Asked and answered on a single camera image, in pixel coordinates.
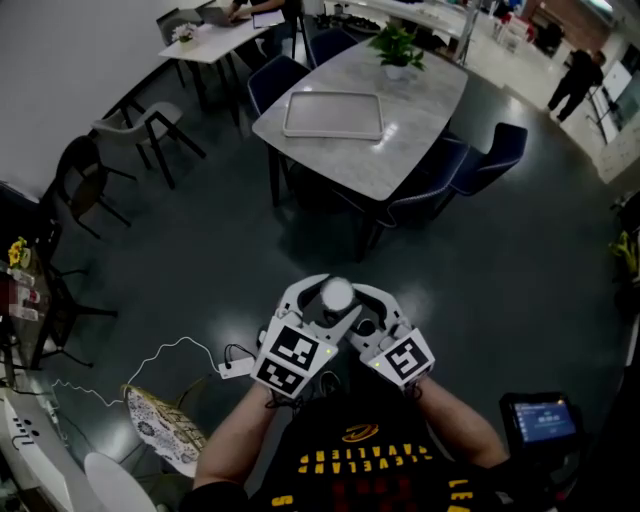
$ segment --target person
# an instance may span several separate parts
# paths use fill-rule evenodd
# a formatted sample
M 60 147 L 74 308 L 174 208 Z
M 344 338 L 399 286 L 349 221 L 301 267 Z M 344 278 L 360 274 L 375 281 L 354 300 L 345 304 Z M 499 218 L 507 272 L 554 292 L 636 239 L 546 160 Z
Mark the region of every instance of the person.
M 282 9 L 285 23 L 272 27 L 262 38 L 262 52 L 254 39 L 247 41 L 238 48 L 236 53 L 251 68 L 257 71 L 269 60 L 282 53 L 282 41 L 291 37 L 291 23 L 296 23 L 296 17 L 300 10 L 300 0 L 251 0 L 251 7 L 242 7 L 247 0 L 233 0 L 227 14 L 233 21 L 236 18 L 245 18 L 260 12 Z
M 357 379 L 349 394 L 335 374 L 322 375 L 326 397 L 295 415 L 261 488 L 248 499 L 243 484 L 275 414 L 271 390 L 254 383 L 200 454 L 180 512 L 465 512 L 496 510 L 514 499 L 527 510 L 549 510 L 519 487 L 536 477 L 510 466 L 498 434 L 471 407 L 427 376 L 407 397 L 361 366 L 368 380 Z M 427 423 L 455 461 L 437 448 Z
M 553 112 L 558 104 L 569 96 L 567 104 L 558 114 L 558 121 L 563 122 L 582 102 L 587 92 L 593 85 L 602 85 L 603 75 L 600 69 L 606 62 L 606 57 L 602 52 L 596 52 L 591 57 L 584 50 L 577 50 L 573 53 L 573 64 L 567 72 L 556 91 L 553 93 L 547 111 Z

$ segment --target wire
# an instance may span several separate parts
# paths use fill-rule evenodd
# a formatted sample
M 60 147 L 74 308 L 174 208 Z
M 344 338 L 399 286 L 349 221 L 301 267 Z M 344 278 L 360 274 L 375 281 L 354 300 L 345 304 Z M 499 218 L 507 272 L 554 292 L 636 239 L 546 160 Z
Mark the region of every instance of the wire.
M 96 395 L 101 401 L 102 403 L 106 406 L 106 407 L 111 407 L 113 404 L 122 404 L 124 403 L 122 400 L 113 400 L 109 403 L 107 403 L 107 401 L 102 398 L 102 395 L 100 393 L 98 393 L 97 391 L 94 391 L 93 389 L 85 389 L 82 386 L 74 386 L 73 384 L 69 383 L 69 382 L 62 382 L 60 379 L 58 379 L 57 381 L 55 381 L 53 383 L 53 385 L 51 386 L 51 388 L 53 388 L 54 386 L 57 386 L 58 384 L 60 384 L 62 387 L 69 387 L 75 391 L 82 391 L 83 393 L 87 393 L 89 395 Z
M 201 345 L 200 343 L 198 343 L 197 341 L 195 341 L 194 339 L 190 338 L 189 336 L 183 336 L 182 338 L 180 338 L 178 341 L 176 341 L 175 343 L 170 343 L 170 344 L 165 344 L 165 345 L 160 345 L 160 348 L 158 349 L 158 351 L 156 352 L 156 355 L 153 356 L 150 359 L 145 359 L 144 361 L 142 361 L 142 364 L 140 365 L 140 368 L 138 368 L 138 371 L 136 371 L 136 373 L 133 374 L 133 377 L 131 377 L 128 381 L 127 384 L 131 384 L 131 381 L 133 381 L 133 379 L 135 379 L 138 374 L 142 371 L 142 368 L 145 364 L 147 364 L 150 361 L 155 360 L 159 355 L 160 355 L 160 351 L 164 348 L 164 347 L 175 347 L 178 343 L 180 343 L 181 341 L 184 340 L 188 340 L 191 343 L 193 343 L 194 345 L 197 345 L 198 347 L 204 349 L 207 351 L 207 354 L 209 355 L 209 361 L 211 362 L 211 367 L 213 368 L 213 371 L 216 373 L 220 373 L 220 371 L 216 368 L 216 365 L 213 362 L 213 356 L 211 355 L 211 351 L 205 347 L 204 345 Z

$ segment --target green plant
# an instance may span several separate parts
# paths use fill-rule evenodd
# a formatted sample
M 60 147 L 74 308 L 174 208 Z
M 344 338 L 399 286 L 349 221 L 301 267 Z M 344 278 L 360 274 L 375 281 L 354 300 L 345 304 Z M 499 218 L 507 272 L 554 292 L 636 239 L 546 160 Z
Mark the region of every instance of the green plant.
M 413 34 L 407 33 L 403 28 L 387 24 L 387 27 L 373 38 L 369 46 L 380 50 L 378 57 L 382 58 L 381 65 L 383 66 L 405 67 L 411 64 L 423 71 L 422 56 L 424 52 L 414 52 L 411 44 L 414 37 Z

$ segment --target white tray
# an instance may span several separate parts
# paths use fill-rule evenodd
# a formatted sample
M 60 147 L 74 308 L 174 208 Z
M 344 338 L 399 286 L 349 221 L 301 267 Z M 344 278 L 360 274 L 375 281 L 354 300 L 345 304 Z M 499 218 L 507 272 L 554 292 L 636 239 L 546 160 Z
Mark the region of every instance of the white tray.
M 287 137 L 380 140 L 380 99 L 359 92 L 296 91 L 289 98 L 282 131 Z

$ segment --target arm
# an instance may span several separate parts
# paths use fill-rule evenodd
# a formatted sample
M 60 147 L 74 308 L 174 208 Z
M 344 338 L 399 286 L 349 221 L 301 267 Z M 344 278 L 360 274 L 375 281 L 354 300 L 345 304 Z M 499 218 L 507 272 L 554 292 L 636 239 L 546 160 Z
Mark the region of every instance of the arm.
M 193 488 L 215 482 L 243 485 L 258 458 L 275 414 L 271 392 L 255 383 L 209 438 L 198 458 Z
M 229 15 L 229 19 L 241 18 L 243 16 L 249 16 L 257 12 L 272 11 L 278 9 L 284 5 L 284 0 L 267 0 L 264 3 L 254 5 L 252 7 L 245 7 L 244 9 L 236 10 Z
M 452 455 L 490 468 L 509 457 L 493 427 L 464 402 L 425 376 L 418 382 L 418 407 Z

